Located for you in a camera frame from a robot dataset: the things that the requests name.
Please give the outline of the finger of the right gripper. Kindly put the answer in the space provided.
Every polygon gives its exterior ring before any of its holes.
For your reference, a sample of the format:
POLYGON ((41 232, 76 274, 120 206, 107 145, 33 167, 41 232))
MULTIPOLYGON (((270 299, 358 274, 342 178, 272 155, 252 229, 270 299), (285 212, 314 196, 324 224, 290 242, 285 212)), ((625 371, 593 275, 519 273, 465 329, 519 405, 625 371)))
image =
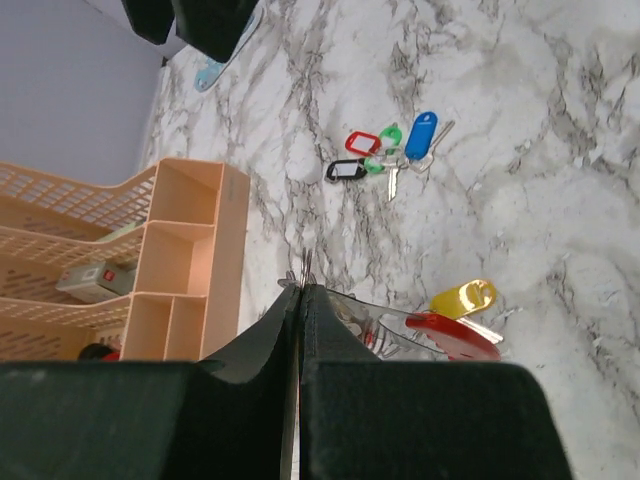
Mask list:
POLYGON ((231 59, 258 0, 173 0, 177 36, 221 63, 231 59))
POLYGON ((122 0, 133 31, 154 45, 166 43, 175 14, 170 0, 122 0))

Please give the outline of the blue key tag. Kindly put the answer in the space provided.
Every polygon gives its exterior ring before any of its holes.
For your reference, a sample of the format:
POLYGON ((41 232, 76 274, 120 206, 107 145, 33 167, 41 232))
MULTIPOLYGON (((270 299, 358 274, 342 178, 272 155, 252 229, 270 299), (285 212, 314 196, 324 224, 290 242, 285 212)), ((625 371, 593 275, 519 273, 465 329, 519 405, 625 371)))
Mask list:
POLYGON ((427 155, 437 124, 438 116, 432 111, 416 117, 404 148, 404 154, 410 161, 420 161, 427 155))

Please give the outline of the black red bottle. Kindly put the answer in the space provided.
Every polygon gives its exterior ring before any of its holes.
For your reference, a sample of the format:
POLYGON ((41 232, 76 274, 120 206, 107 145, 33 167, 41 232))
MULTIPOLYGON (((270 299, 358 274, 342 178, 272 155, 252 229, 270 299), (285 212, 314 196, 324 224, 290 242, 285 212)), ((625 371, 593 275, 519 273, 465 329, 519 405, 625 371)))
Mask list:
POLYGON ((96 360, 117 362, 120 359, 120 352, 108 345, 92 343, 79 352, 77 359, 79 361, 96 360))

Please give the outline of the peach desk organizer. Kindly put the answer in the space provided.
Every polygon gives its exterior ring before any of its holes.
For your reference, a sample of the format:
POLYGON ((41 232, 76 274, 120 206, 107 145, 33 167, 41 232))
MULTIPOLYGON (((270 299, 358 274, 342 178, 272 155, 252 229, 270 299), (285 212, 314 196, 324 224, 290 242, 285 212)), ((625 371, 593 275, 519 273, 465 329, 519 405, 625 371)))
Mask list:
POLYGON ((237 333, 249 177, 166 158, 116 186, 1 167, 1 358, 74 360, 118 342, 122 360, 200 360, 237 333), (125 296, 86 304, 65 270, 134 272, 125 296))

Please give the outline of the metal key holder red handle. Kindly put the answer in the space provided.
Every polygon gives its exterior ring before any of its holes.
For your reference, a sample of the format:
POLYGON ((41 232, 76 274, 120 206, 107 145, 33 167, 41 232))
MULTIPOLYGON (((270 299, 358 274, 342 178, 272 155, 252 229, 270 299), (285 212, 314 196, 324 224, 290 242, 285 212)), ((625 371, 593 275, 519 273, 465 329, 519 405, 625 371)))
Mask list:
POLYGON ((429 310, 405 312, 329 289, 343 323, 382 360, 499 361, 503 337, 471 319, 452 320, 429 310))

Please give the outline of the yellow key tag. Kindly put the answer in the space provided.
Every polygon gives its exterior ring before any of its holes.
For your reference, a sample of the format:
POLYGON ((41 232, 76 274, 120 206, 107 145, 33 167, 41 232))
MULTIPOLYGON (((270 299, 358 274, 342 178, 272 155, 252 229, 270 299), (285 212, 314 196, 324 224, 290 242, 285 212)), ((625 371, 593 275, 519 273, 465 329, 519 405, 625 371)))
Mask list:
POLYGON ((497 289, 492 282, 475 279, 434 295, 429 310, 458 320, 489 309, 497 296, 497 289))

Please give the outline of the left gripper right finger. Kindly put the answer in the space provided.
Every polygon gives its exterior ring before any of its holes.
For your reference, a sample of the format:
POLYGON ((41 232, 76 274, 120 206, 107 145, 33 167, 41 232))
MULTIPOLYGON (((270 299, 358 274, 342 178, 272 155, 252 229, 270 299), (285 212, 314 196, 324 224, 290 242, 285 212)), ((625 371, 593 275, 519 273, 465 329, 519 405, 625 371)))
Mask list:
POLYGON ((326 289, 301 304, 304 479, 568 479, 545 394, 502 362, 384 361, 326 289))

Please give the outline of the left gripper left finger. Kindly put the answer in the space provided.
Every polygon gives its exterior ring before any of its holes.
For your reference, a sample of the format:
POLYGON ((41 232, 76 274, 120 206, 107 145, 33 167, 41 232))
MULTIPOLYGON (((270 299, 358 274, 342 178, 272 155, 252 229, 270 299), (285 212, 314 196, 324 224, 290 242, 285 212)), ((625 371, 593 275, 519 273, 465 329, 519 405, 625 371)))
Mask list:
POLYGON ((286 479, 300 291, 198 362, 1 367, 5 479, 286 479))

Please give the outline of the silver key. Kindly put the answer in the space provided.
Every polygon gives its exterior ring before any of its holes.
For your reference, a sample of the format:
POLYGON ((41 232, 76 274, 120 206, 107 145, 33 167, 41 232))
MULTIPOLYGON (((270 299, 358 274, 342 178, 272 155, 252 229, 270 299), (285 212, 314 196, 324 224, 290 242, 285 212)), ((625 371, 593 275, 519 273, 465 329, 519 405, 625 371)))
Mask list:
POLYGON ((399 172, 400 168, 397 166, 388 168, 387 193, 389 202, 391 202, 396 197, 399 172))

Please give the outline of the grey green box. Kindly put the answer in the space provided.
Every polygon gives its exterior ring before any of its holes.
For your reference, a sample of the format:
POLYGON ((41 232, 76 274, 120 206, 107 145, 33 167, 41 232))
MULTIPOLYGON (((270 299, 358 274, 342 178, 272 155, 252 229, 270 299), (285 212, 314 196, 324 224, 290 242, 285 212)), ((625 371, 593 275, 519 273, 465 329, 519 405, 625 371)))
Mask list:
POLYGON ((86 304, 96 304, 128 295, 134 279, 134 272, 101 261, 65 270, 55 288, 86 304))

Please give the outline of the black key tag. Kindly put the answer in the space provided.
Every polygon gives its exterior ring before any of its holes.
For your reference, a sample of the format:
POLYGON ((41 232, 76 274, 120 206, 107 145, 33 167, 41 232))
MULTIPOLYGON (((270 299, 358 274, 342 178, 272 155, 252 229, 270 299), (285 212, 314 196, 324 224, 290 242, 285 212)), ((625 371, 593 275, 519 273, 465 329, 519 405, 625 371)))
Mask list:
POLYGON ((343 159, 331 162, 325 173, 325 180, 330 183, 340 181, 361 180, 367 175, 364 159, 343 159))

